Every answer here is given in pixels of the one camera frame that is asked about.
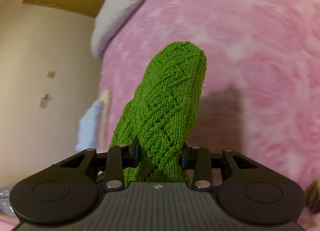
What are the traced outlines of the green knitted sweater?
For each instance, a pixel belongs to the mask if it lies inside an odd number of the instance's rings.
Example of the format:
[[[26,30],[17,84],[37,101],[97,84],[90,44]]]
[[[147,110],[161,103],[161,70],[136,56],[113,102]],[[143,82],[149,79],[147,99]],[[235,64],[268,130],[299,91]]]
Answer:
[[[191,42],[173,42],[150,61],[111,141],[116,146],[139,140],[142,159],[124,169],[126,185],[189,182],[179,160],[196,121],[206,68],[203,50]]]

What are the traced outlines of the light blue folded garment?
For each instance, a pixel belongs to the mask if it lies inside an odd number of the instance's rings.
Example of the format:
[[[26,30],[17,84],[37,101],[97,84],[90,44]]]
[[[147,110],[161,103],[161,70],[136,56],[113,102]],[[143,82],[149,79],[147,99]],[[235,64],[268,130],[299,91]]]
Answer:
[[[96,100],[79,120],[75,151],[97,148],[100,117],[104,108],[102,100]]]

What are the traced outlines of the pink rose blanket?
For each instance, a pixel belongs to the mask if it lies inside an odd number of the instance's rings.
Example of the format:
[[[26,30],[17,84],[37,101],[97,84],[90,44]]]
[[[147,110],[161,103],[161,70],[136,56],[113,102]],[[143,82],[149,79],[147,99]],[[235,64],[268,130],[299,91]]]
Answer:
[[[319,0],[145,0],[102,58],[103,149],[148,63],[174,41],[207,57],[187,143],[237,150],[296,181],[300,224],[319,230]]]

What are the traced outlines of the grey striped duvet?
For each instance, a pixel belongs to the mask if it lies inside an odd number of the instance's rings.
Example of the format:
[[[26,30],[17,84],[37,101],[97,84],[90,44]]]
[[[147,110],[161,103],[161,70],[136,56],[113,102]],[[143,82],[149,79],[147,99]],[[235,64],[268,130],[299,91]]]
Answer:
[[[145,0],[105,0],[94,21],[91,53],[102,59],[112,38]]]

